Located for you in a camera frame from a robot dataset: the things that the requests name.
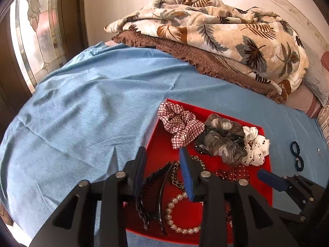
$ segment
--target metal screw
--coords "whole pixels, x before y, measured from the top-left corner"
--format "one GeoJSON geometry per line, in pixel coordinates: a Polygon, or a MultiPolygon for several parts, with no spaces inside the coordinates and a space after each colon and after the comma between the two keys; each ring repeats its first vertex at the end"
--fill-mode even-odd
{"type": "Polygon", "coordinates": [[[247,179],[240,179],[238,181],[240,186],[247,186],[248,185],[248,180],[247,179]]]}
{"type": "Polygon", "coordinates": [[[116,172],[116,177],[117,178],[123,178],[125,176],[126,176],[126,173],[124,171],[116,172]]]}
{"type": "Polygon", "coordinates": [[[79,182],[79,187],[85,187],[88,184],[89,184],[89,181],[84,179],[79,182]]]}
{"type": "Polygon", "coordinates": [[[210,172],[208,172],[208,171],[203,171],[203,172],[201,172],[201,174],[200,174],[202,177],[210,177],[211,176],[211,173],[210,172]]]}

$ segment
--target red tray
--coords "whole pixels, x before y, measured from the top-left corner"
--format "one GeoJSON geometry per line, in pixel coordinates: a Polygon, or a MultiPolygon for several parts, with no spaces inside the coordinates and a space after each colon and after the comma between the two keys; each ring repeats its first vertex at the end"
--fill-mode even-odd
{"type": "MultiPolygon", "coordinates": [[[[216,113],[219,116],[239,122],[242,126],[249,127],[257,127],[258,134],[264,136],[264,130],[262,127],[254,125],[252,123],[248,123],[221,113],[217,113],[211,110],[203,109],[197,106],[193,106],[190,104],[186,104],[183,102],[175,101],[172,99],[167,99],[174,104],[179,104],[184,107],[185,110],[188,110],[195,114],[196,118],[202,122],[205,122],[207,117],[216,113]]],[[[171,134],[168,133],[164,127],[162,121],[158,119],[156,126],[153,130],[152,136],[149,140],[149,143],[146,147],[147,150],[147,164],[145,168],[145,177],[149,176],[152,172],[157,169],[163,167],[168,161],[178,160],[178,150],[174,150],[171,144],[171,134]]],[[[197,155],[200,159],[202,159],[206,165],[207,171],[214,172],[218,169],[229,170],[230,167],[224,164],[220,157],[210,157],[208,155],[201,155],[197,153],[193,148],[193,143],[190,143],[187,146],[187,149],[190,155],[197,155]]],[[[262,194],[270,206],[273,204],[273,194],[272,188],[258,180],[257,171],[259,169],[265,169],[267,171],[271,171],[270,159],[269,156],[265,158],[265,162],[260,167],[248,166],[246,167],[248,173],[250,175],[250,184],[260,193],[262,194]]],[[[178,171],[178,178],[182,180],[182,176],[180,170],[178,171]]],[[[173,197],[176,197],[177,194],[181,194],[182,192],[171,184],[169,181],[165,186],[163,193],[162,206],[163,211],[167,208],[167,204],[171,201],[173,197]]],[[[125,207],[126,213],[126,228],[129,231],[134,233],[150,237],[153,239],[163,240],[167,242],[173,243],[181,243],[181,244],[199,244],[200,233],[194,233],[192,235],[182,235],[176,234],[175,231],[170,230],[168,225],[165,225],[168,236],[164,236],[160,230],[160,226],[156,221],[151,223],[150,229],[145,231],[143,229],[143,222],[138,217],[137,211],[135,210],[134,204],[128,204],[125,207]]],[[[201,203],[192,203],[188,199],[184,199],[175,205],[175,208],[172,212],[172,219],[175,224],[181,228],[193,228],[197,227],[201,224],[202,220],[202,205],[201,203]]],[[[229,244],[233,242],[233,234],[232,228],[227,224],[227,241],[229,244]]]]}

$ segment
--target leopard print hair tie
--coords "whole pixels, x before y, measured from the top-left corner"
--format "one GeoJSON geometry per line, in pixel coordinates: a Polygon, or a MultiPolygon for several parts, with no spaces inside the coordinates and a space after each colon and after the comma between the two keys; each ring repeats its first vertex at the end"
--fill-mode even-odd
{"type": "MultiPolygon", "coordinates": [[[[206,166],[205,166],[204,162],[202,160],[200,160],[198,156],[191,156],[191,159],[194,160],[194,161],[199,161],[201,166],[202,166],[203,171],[206,170],[206,166]]],[[[184,184],[180,180],[178,180],[178,178],[177,178],[177,171],[178,171],[178,168],[180,167],[180,165],[181,164],[180,164],[179,161],[177,161],[174,164],[174,166],[171,169],[170,178],[171,178],[171,182],[172,182],[173,185],[178,187],[180,190],[185,191],[184,184]]]]}

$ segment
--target pearl bracelet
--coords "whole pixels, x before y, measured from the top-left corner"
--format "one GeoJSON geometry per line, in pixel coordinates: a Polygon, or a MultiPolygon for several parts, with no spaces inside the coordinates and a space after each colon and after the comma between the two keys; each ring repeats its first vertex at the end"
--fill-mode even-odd
{"type": "Polygon", "coordinates": [[[167,220],[167,225],[170,226],[171,230],[175,230],[176,233],[181,233],[182,235],[192,235],[193,233],[198,233],[201,229],[201,226],[197,226],[195,228],[180,228],[177,227],[177,225],[174,224],[174,221],[172,220],[172,209],[175,207],[175,204],[177,204],[180,200],[188,198],[187,193],[183,192],[182,194],[178,194],[175,198],[171,199],[171,202],[167,204],[168,208],[165,210],[165,220],[167,220]]]}

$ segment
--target bed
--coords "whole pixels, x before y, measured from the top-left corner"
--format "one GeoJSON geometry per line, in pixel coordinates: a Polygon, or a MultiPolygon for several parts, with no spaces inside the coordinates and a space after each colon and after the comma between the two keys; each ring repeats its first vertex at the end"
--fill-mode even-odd
{"type": "MultiPolygon", "coordinates": [[[[296,172],[290,143],[305,162],[302,176],[325,186],[329,153],[316,120],[237,85],[199,74],[156,49],[96,44],[49,74],[8,127],[0,146],[0,201],[34,237],[82,179],[106,179],[145,146],[159,104],[172,98],[264,128],[272,172],[296,172]]],[[[298,212],[274,191],[276,208],[298,212]]],[[[96,224],[95,242],[98,242],[96,224]]],[[[174,246],[128,233],[129,246],[174,246]]]]}

